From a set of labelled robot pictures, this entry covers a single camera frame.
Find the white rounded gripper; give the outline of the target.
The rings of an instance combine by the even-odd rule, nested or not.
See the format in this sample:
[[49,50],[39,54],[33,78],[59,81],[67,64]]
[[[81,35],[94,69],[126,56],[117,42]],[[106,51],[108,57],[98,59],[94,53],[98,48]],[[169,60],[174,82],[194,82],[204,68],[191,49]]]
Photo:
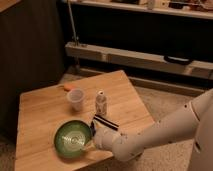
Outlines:
[[120,137],[120,133],[108,128],[100,128],[94,135],[94,145],[100,150],[112,150],[113,142]]

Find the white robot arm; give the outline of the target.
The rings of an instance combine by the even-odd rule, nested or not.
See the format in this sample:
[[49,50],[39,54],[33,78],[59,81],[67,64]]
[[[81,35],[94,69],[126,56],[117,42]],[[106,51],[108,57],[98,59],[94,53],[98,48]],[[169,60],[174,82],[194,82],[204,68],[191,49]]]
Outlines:
[[100,128],[94,136],[94,144],[125,162],[145,149],[191,138],[194,144],[188,171],[213,171],[213,88],[142,132],[121,134]]

